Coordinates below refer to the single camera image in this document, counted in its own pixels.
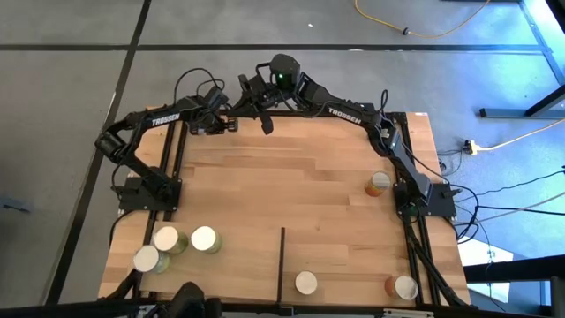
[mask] can lid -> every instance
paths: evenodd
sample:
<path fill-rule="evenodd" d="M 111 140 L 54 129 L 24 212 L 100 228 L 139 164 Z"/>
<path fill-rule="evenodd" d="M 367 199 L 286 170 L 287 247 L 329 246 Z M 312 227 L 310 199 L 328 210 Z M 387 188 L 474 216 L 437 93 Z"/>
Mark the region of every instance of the can lid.
<path fill-rule="evenodd" d="M 295 285 L 299 292 L 304 295 L 310 295 L 318 288 L 318 280 L 316 276 L 309 271 L 300 272 L 295 280 Z"/>
<path fill-rule="evenodd" d="M 158 250 L 167 252 L 178 242 L 178 231 L 172 226 L 164 226 L 155 233 L 153 242 Z"/>
<path fill-rule="evenodd" d="M 215 231 L 209 226 L 200 226 L 191 235 L 192 245 L 199 251 L 207 251 L 214 246 L 215 240 Z"/>
<path fill-rule="evenodd" d="M 401 299 L 413 300 L 418 295 L 418 285 L 412 277 L 398 277 L 395 282 L 395 289 Z"/>
<path fill-rule="evenodd" d="M 143 246 L 133 256 L 133 267 L 146 273 L 154 269 L 159 262 L 159 251 L 154 246 Z"/>

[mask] white can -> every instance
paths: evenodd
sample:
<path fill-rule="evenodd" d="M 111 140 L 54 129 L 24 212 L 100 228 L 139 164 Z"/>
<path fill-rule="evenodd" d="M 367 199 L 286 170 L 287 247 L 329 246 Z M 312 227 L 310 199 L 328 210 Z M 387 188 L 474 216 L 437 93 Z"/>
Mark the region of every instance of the white can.
<path fill-rule="evenodd" d="M 163 226 L 153 236 L 153 243 L 159 251 L 180 254 L 188 246 L 188 237 L 172 226 Z"/>
<path fill-rule="evenodd" d="M 297 290 L 303 295 L 311 295 L 318 288 L 318 279 L 309 271 L 300 272 L 294 281 Z"/>
<path fill-rule="evenodd" d="M 169 263 L 169 256 L 155 246 L 142 246 L 133 256 L 133 267 L 141 273 L 162 273 Z"/>
<path fill-rule="evenodd" d="M 209 226 L 200 226 L 191 235 L 191 243 L 197 250 L 214 254 L 222 247 L 222 237 Z"/>

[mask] orange can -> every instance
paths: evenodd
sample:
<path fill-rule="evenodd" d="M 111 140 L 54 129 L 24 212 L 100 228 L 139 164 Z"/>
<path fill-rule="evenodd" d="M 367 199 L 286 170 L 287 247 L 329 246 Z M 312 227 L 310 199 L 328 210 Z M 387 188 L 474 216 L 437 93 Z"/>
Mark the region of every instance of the orange can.
<path fill-rule="evenodd" d="M 365 183 L 365 192 L 372 197 L 378 197 L 390 188 L 390 177 L 383 171 L 376 172 Z"/>

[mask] wooden table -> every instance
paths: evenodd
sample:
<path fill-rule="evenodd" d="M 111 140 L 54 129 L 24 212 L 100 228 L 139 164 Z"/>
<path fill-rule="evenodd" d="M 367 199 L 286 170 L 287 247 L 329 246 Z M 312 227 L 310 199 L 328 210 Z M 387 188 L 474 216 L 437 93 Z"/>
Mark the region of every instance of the wooden table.
<path fill-rule="evenodd" d="M 439 172 L 427 115 L 409 113 L 407 118 L 415 155 Z M 187 138 L 180 173 L 182 197 L 173 225 L 189 234 L 210 225 L 224 236 L 224 245 L 214 255 L 189 247 L 172 258 L 165 273 L 145 274 L 141 290 L 167 299 L 183 283 L 193 281 L 207 296 L 274 303 L 284 227 L 283 303 L 412 307 L 412 301 L 391 299 L 383 287 L 389 276 L 410 275 L 392 191 L 372 198 L 363 187 L 375 171 L 394 178 L 390 161 L 373 152 L 363 129 L 341 119 L 273 121 L 275 131 L 269 136 L 259 121 L 240 119 L 237 133 Z M 158 165 L 165 133 L 160 127 L 144 135 L 137 151 L 142 161 Z M 173 149 L 169 170 L 175 153 Z M 423 167 L 418 169 L 440 181 Z M 440 218 L 426 220 L 434 263 L 459 297 L 469 302 L 453 230 Z M 164 224 L 158 222 L 155 228 Z M 117 225 L 100 296 L 113 292 L 131 270 L 146 225 L 147 212 L 142 211 Z M 424 301 L 429 303 L 426 271 L 419 266 Z M 313 295 L 301 295 L 294 288 L 302 270 L 318 278 Z"/>

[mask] white cable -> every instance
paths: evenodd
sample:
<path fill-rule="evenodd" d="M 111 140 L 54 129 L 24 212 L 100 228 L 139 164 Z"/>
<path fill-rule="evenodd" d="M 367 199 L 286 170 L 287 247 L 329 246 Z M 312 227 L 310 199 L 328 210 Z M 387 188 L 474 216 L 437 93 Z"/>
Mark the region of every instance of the white cable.
<path fill-rule="evenodd" d="M 555 200 L 555 199 L 561 197 L 562 195 L 565 195 L 565 192 L 559 193 L 559 194 L 557 194 L 557 195 L 555 195 L 555 196 L 553 196 L 553 197 L 551 197 L 551 198 L 549 198 L 549 199 L 543 200 L 543 201 L 538 202 L 538 203 L 536 203 L 536 204 L 532 204 L 532 205 L 530 205 L 529 207 L 517 208 L 517 209 L 515 209 L 515 210 L 509 211 L 509 212 L 505 212 L 505 213 L 502 213 L 502 214 L 497 215 L 497 216 L 491 216 L 491 217 L 488 217 L 488 218 L 484 218 L 484 219 L 478 220 L 478 221 L 479 221 L 479 222 L 484 222 L 484 221 L 488 221 L 488 220 L 495 219 L 495 218 L 497 218 L 497 217 L 507 216 L 507 215 L 509 215 L 509 214 L 513 214 L 513 213 L 516 213 L 516 212 L 524 211 L 524 210 L 529 209 L 529 208 L 535 208 L 535 207 L 540 206 L 540 205 L 542 205 L 542 204 L 546 204 L 546 203 L 548 203 L 549 201 L 553 201 L 553 200 Z"/>

